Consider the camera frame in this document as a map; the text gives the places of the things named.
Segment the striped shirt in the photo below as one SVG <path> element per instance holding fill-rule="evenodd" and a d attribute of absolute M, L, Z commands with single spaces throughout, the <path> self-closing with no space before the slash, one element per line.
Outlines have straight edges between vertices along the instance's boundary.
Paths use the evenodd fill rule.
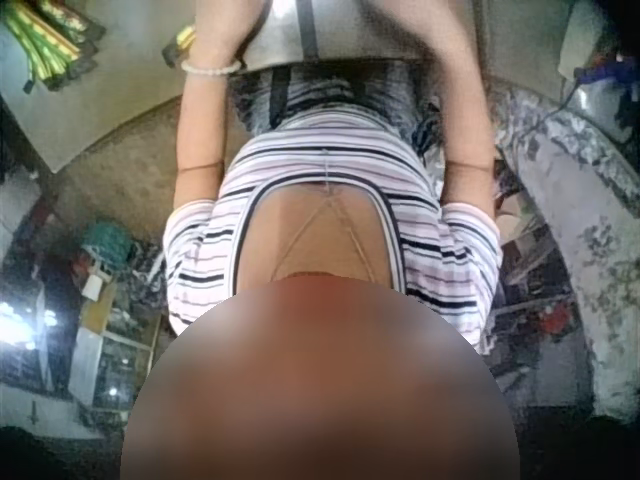
<path fill-rule="evenodd" d="M 307 112 L 253 139 L 231 164 L 217 201 L 196 201 L 171 216 L 164 248 L 175 331 L 235 295 L 243 238 L 261 199 L 285 186 L 326 181 L 369 193 L 385 230 L 394 289 L 483 350 L 502 262 L 495 223 L 470 205 L 441 207 L 409 145 L 379 120 L 338 108 Z"/>

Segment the clothing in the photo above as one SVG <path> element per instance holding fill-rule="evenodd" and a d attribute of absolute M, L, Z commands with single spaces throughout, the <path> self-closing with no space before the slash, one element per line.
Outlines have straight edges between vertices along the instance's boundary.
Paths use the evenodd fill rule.
<path fill-rule="evenodd" d="M 309 110 L 348 105 L 393 126 L 422 157 L 442 140 L 439 111 L 429 103 L 424 70 L 421 63 L 404 60 L 284 65 L 232 77 L 231 98 L 254 137 Z"/>
<path fill-rule="evenodd" d="M 177 333 L 236 293 L 251 217 L 265 196 L 332 183 L 366 192 L 384 228 L 394 289 L 429 306 L 478 351 L 498 282 L 495 223 L 475 207 L 440 207 L 413 149 L 376 116 L 348 107 L 309 111 L 250 141 L 218 201 L 193 202 L 164 238 L 170 320 Z"/>

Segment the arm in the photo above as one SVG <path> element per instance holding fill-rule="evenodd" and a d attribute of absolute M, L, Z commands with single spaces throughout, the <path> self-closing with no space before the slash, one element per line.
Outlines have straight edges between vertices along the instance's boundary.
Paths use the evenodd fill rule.
<path fill-rule="evenodd" d="M 369 0 L 436 57 L 443 81 L 443 205 L 466 203 L 495 217 L 494 137 L 480 69 L 450 0 Z"/>
<path fill-rule="evenodd" d="M 197 40 L 190 65 L 224 68 L 255 27 L 265 0 L 198 0 Z M 174 207 L 216 200 L 224 177 L 227 78 L 189 75 L 178 125 L 178 178 Z"/>

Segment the pearl bracelet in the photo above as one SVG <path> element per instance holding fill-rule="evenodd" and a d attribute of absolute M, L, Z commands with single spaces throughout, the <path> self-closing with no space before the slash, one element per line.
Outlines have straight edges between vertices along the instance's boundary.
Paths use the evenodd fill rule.
<path fill-rule="evenodd" d="M 203 69 L 189 65 L 189 62 L 185 60 L 182 62 L 182 70 L 193 75 L 200 75 L 204 77 L 226 77 L 242 70 L 242 62 L 240 60 L 236 60 L 233 65 L 226 68 Z"/>

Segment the cable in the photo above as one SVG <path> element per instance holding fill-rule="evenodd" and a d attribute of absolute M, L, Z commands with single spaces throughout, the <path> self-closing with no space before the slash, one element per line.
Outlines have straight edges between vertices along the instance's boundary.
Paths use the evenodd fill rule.
<path fill-rule="evenodd" d="M 520 140 L 522 140 L 523 138 L 525 138 L 525 137 L 529 136 L 531 133 L 539 130 L 540 127 L 543 126 L 547 122 L 547 120 L 549 120 L 550 118 L 552 118 L 555 115 L 559 114 L 560 112 L 564 111 L 569 106 L 569 104 L 571 103 L 571 100 L 573 100 L 573 97 L 575 96 L 576 92 L 578 91 L 578 89 L 581 86 L 582 86 L 582 84 L 580 82 L 576 82 L 576 84 L 574 85 L 573 89 L 571 90 L 571 93 L 569 93 L 569 96 L 567 97 L 567 99 L 562 103 L 562 105 L 560 105 L 560 108 L 558 108 L 557 110 L 554 110 L 553 112 L 550 112 L 547 115 L 545 115 L 533 127 L 531 127 L 525 133 L 523 133 L 520 136 L 518 136 L 515 139 L 514 143 L 520 142 Z"/>

